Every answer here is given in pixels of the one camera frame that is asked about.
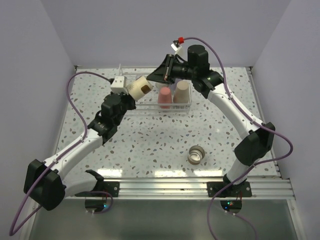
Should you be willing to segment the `red plastic cup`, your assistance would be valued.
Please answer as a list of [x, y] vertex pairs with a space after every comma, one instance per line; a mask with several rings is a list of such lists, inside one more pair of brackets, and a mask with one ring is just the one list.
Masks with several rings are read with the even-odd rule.
[[160, 108], [169, 109], [172, 103], [172, 94], [169, 87], [162, 87], [158, 93], [157, 103], [160, 104]]

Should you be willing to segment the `beige plastic cup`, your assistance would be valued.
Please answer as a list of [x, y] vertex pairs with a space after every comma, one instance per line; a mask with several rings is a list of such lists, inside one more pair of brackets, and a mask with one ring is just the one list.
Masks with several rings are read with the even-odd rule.
[[175, 88], [173, 102], [175, 104], [188, 104], [189, 96], [189, 83], [186, 80], [179, 81]]

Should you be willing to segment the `steel cup brown band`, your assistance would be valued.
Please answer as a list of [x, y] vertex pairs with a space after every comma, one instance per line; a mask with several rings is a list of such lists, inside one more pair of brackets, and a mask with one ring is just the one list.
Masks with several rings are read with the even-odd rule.
[[163, 84], [162, 84], [162, 83], [159, 83], [159, 82], [156, 82], [155, 85], [156, 85], [156, 87], [157, 87], [158, 89], [160, 89], [160, 88], [163, 87]]

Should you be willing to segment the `lavender plastic cup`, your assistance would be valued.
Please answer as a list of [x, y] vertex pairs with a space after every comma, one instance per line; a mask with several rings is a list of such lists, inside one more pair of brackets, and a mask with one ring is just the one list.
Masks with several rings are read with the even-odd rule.
[[177, 85], [180, 81], [182, 81], [182, 79], [177, 78], [174, 84]]

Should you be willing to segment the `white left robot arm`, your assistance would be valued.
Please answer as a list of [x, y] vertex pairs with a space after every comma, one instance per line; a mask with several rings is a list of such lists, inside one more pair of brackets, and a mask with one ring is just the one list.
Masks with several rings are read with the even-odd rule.
[[24, 193], [47, 211], [56, 208], [64, 198], [78, 193], [101, 195], [104, 184], [97, 173], [91, 180], [74, 182], [67, 182], [66, 176], [81, 160], [115, 135], [126, 112], [136, 109], [136, 102], [137, 99], [130, 94], [108, 94], [101, 109], [78, 138], [44, 161], [35, 159], [28, 165]]

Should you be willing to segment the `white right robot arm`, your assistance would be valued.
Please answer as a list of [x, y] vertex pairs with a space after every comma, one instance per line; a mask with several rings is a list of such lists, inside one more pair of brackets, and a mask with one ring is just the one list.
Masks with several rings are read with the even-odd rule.
[[147, 80], [173, 84], [176, 79], [189, 80], [194, 89], [214, 104], [231, 122], [241, 142], [234, 149], [235, 161], [223, 178], [223, 192], [235, 196], [242, 182], [247, 179], [247, 170], [263, 158], [272, 148], [275, 126], [263, 123], [244, 105], [237, 108], [236, 97], [227, 94], [223, 77], [210, 68], [209, 53], [202, 45], [191, 45], [187, 49], [187, 61], [173, 54], [167, 54], [160, 66], [150, 73]]

